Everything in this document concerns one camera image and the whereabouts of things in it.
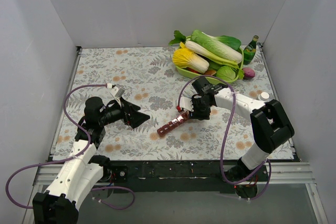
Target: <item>bottle label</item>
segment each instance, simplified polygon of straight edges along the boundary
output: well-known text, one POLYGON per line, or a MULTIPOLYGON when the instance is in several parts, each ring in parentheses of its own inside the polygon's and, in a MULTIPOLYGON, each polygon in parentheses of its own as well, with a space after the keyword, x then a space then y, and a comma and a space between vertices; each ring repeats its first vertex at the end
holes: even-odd
POLYGON ((246 50, 247 52, 255 52, 255 51, 256 51, 256 49, 253 48, 251 45, 248 45, 248 46, 245 48, 245 50, 246 50))

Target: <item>fake vegetable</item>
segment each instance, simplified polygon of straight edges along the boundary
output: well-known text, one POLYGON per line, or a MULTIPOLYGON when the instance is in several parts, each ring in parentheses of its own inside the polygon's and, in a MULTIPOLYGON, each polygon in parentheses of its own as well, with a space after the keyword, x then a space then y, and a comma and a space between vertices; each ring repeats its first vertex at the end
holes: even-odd
POLYGON ((192 73, 198 73, 198 74, 200 74, 199 72, 197 72, 197 71, 195 71, 194 69, 191 69, 191 68, 186 68, 186 70, 188 70, 188 71, 190 71, 190 72, 192 72, 192 73))
POLYGON ((200 30, 194 30, 190 40, 223 59, 232 60, 237 63, 240 63, 242 60, 242 55, 240 53, 220 41, 207 36, 200 30))
POLYGON ((222 66, 218 69, 216 77, 219 77, 224 81, 233 81, 236 78, 236 72, 232 67, 222 66))
POLYGON ((256 76, 256 73, 252 68, 243 68, 244 71, 244 80, 250 80, 256 76))
POLYGON ((228 65, 228 66, 231 66, 235 69, 239 68, 237 62, 235 62, 233 60, 226 60, 226 59, 223 59, 221 57, 218 57, 215 54, 213 54, 212 52, 209 52, 204 47, 200 46, 199 44, 197 44, 197 43, 195 43, 191 40, 188 40, 185 43, 185 47, 190 49, 191 51, 199 54, 199 55, 202 55, 202 56, 208 58, 209 60, 214 61, 215 63, 221 64, 221 65, 228 65))
POLYGON ((174 37, 175 37, 174 39, 169 41, 169 43, 168 43, 169 46, 172 46, 174 44, 178 44, 180 42, 185 42, 185 40, 186 40, 186 37, 183 34, 181 34, 180 31, 178 31, 178 30, 174 31, 174 37))
POLYGON ((225 36, 225 35, 218 36, 218 37, 214 37, 211 35, 208 35, 208 36, 210 38, 213 38, 215 40, 222 42, 223 44, 231 47, 233 50, 236 50, 236 51, 239 49, 242 43, 239 39, 236 39, 235 37, 230 37, 230 36, 225 36))
POLYGON ((216 70, 207 70, 204 74, 206 76, 213 76, 216 73, 216 70))
POLYGON ((209 67, 209 62, 187 48, 174 52, 173 63, 180 68, 191 68, 199 73, 204 73, 209 67))
POLYGON ((180 42, 180 47, 181 47, 181 48, 186 48, 186 47, 185 47, 185 44, 184 44, 183 42, 180 42))
POLYGON ((210 61, 209 61, 209 68, 208 68, 208 70, 216 70, 216 71, 217 71, 217 70, 220 69, 222 66, 223 66, 223 65, 218 64, 218 63, 216 63, 216 62, 210 60, 210 61))

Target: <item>toy knife handle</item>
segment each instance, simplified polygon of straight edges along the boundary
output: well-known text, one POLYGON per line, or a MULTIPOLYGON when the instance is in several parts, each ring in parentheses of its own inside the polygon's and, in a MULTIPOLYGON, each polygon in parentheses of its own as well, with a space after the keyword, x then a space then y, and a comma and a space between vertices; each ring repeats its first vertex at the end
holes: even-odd
POLYGON ((167 134, 168 132, 171 132, 173 129, 180 126, 182 123, 184 123, 188 119, 189 119, 188 112, 184 112, 181 115, 179 115, 178 117, 171 120, 169 123, 167 123, 164 126, 162 126, 161 128, 159 128, 157 130, 157 133, 160 137, 163 137, 165 134, 167 134))

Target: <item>black base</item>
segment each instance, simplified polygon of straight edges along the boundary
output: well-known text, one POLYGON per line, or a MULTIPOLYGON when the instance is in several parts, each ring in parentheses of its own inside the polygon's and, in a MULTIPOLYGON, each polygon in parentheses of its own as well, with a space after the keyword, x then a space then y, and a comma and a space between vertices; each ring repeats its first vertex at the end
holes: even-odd
MULTIPOLYGON (((237 165, 236 161, 224 163, 237 165)), ((219 191, 234 194, 233 185, 225 183, 219 170, 219 161, 113 161, 116 167, 127 167, 124 180, 116 180, 116 186, 124 186, 134 192, 153 191, 219 191)), ((257 173, 258 181, 268 179, 266 167, 257 173)))

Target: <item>cable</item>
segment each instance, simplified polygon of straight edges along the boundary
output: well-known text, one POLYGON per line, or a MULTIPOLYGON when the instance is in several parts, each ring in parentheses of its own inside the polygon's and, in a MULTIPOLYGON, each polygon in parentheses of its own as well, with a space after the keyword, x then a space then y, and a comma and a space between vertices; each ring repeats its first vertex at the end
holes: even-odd
POLYGON ((99 190, 105 190, 105 189, 120 189, 120 190, 125 190, 125 191, 129 191, 132 195, 133 195, 133 199, 132 199, 132 202, 129 203, 127 206, 125 207, 117 207, 117 206, 114 206, 110 203, 107 203, 106 201, 102 200, 102 199, 98 199, 98 198, 95 198, 95 200, 97 200, 98 202, 101 202, 107 206, 109 206, 110 208, 113 208, 115 210, 125 210, 127 208, 129 208, 130 206, 133 205, 134 201, 135 201, 135 193, 129 189, 129 188, 126 188, 126 187, 122 187, 122 186, 105 186, 105 187, 98 187, 98 188, 93 188, 91 191, 99 191, 99 190))
POLYGON ((232 123, 232 119, 233 119, 233 116, 234 116, 234 113, 235 113, 235 109, 236 109, 236 94, 235 94, 235 91, 234 91, 234 89, 233 89, 233 87, 229 84, 229 83, 227 83, 226 81, 224 81, 224 80, 222 80, 221 78, 218 78, 218 77, 215 77, 215 76, 210 76, 210 75, 202 75, 202 76, 197 76, 197 77, 195 77, 195 78, 193 78, 193 79, 191 79, 190 81, 188 81, 187 83, 186 83, 186 85, 184 85, 184 87, 182 88, 182 90, 181 90, 181 92, 180 92, 180 95, 178 96, 178 102, 177 102, 177 106, 180 106, 180 99, 181 99, 181 97, 182 97, 182 93, 183 93, 183 91, 185 90, 185 88, 192 82, 192 81, 194 81, 194 80, 196 80, 196 79, 198 79, 198 78, 200 78, 200 77, 210 77, 210 78, 213 78, 213 79, 216 79, 216 80, 218 80, 218 81, 221 81, 222 83, 224 83, 224 84, 226 84, 228 87, 229 87, 229 89, 230 89, 230 91, 233 93, 233 103, 232 103, 232 109, 231 109, 231 114, 230 114, 230 117, 229 117, 229 120, 228 120, 228 122, 227 122, 227 125, 226 125, 226 130, 225 130, 225 133, 224 133, 224 137, 223 137, 223 142, 222 142, 222 148, 221 148, 221 150, 220 150, 220 160, 219 160, 219 162, 220 162, 220 171, 221 171, 221 174, 222 174, 222 177, 223 177, 223 180, 226 182, 226 183, 228 183, 228 184, 230 184, 230 185, 237 185, 237 184, 240 184, 240 183, 242 183, 242 182, 245 182, 246 180, 248 180, 248 179, 250 179, 263 165, 264 165, 264 163, 267 161, 268 162, 268 165, 269 165, 269 167, 270 167, 270 169, 269 169, 269 176, 268 176, 268 180, 267 180, 267 183, 266 183, 266 185, 265 185, 265 187, 264 187, 264 189, 261 191, 261 193, 259 194, 259 195, 257 195, 256 197, 254 197, 254 198, 252 198, 252 199, 257 199, 257 198, 259 198, 264 192, 265 192, 265 190, 267 189, 267 187, 268 187, 268 184, 269 184, 269 180, 270 180, 270 177, 271 177, 271 163, 270 163, 270 161, 267 159, 267 160, 265 160, 265 161, 263 161, 260 165, 258 165, 247 177, 245 177, 245 178, 243 178, 243 179, 241 179, 241 180, 239 180, 239 181, 235 181, 235 182, 231 182, 230 180, 228 180, 227 178, 226 178, 226 176, 225 176, 225 173, 224 173, 224 147, 225 147, 225 143, 226 143, 226 139, 227 139, 227 136, 228 136, 228 133, 229 133, 229 129, 230 129, 230 125, 231 125, 231 123, 232 123))
POLYGON ((254 186, 257 184, 257 182, 258 182, 258 175, 256 175, 256 181, 254 182, 254 186))
POLYGON ((89 148, 89 145, 91 144, 91 136, 90 136, 90 134, 89 134, 89 133, 88 133, 88 132, 81 126, 81 125, 79 125, 78 123, 76 123, 76 122, 69 116, 69 114, 68 114, 68 112, 67 112, 67 110, 66 110, 66 108, 67 108, 67 101, 68 101, 68 99, 69 99, 69 97, 70 97, 70 95, 71 95, 72 93, 74 93, 75 91, 77 91, 77 90, 79 90, 79 89, 81 89, 81 88, 86 88, 86 87, 106 87, 106 86, 107 86, 107 84, 89 84, 89 85, 82 85, 82 86, 79 86, 79 87, 77 87, 77 88, 71 90, 71 91, 66 95, 66 97, 64 98, 64 102, 63 102, 63 110, 64 110, 64 114, 65 114, 65 116, 66 116, 66 117, 67 117, 67 118, 68 118, 68 119, 69 119, 75 126, 79 127, 82 131, 85 132, 85 134, 88 136, 88 144, 87 144, 87 146, 85 146, 85 148, 84 148, 81 152, 77 153, 75 156, 68 157, 68 158, 65 158, 65 159, 62 159, 62 160, 58 160, 58 161, 51 161, 51 162, 40 163, 40 164, 35 164, 35 165, 28 165, 28 166, 25 166, 25 167, 23 167, 23 168, 17 170, 16 172, 14 172, 14 173, 9 177, 9 179, 7 180, 7 183, 6 183, 6 195, 7 195, 7 197, 9 198, 9 200, 10 200, 13 204, 17 205, 18 207, 25 208, 25 209, 32 209, 32 208, 33 208, 33 207, 30 207, 30 206, 25 206, 25 205, 20 204, 19 202, 17 202, 17 201, 11 196, 11 194, 10 194, 10 192, 9 192, 9 183, 11 182, 11 180, 13 179, 13 177, 14 177, 16 174, 22 172, 23 170, 30 169, 30 168, 40 167, 40 166, 45 166, 45 165, 52 165, 52 164, 60 164, 60 163, 63 163, 63 162, 72 160, 72 159, 76 158, 77 156, 81 155, 82 153, 84 153, 84 152, 89 148))

